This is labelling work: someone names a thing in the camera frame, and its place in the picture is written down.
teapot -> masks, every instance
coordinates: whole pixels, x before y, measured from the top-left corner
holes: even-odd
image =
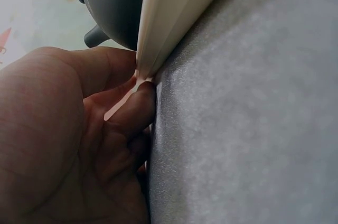
[[[113,39],[136,50],[143,0],[79,0],[85,4],[97,25],[84,36],[88,47]]]

